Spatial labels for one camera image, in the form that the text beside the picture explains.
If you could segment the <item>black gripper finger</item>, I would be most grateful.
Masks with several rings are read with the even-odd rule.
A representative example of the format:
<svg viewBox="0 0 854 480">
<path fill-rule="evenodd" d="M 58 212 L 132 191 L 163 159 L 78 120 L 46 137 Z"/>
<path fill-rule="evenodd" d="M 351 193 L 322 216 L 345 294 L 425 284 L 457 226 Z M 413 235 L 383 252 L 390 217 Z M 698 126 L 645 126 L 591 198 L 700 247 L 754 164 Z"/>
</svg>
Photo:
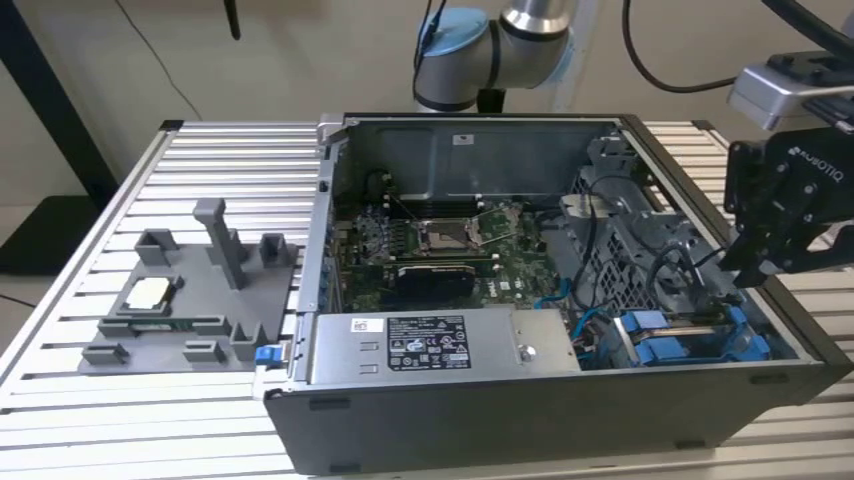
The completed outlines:
<svg viewBox="0 0 854 480">
<path fill-rule="evenodd" d="M 734 216 L 734 227 L 724 270 L 760 273 L 762 239 L 768 231 L 764 203 L 766 188 L 766 141 L 737 141 L 730 144 L 725 181 L 725 211 Z"/>
<path fill-rule="evenodd" d="M 837 236 L 834 243 L 825 250 L 810 251 L 813 240 L 830 228 L 824 224 L 798 225 L 794 236 L 788 238 L 780 248 L 772 249 L 770 239 L 757 249 L 745 254 L 734 254 L 738 275 L 734 279 L 737 288 L 761 286 L 766 279 L 781 273 L 797 274 L 824 271 L 853 265 L 853 223 L 834 224 Z"/>
</svg>

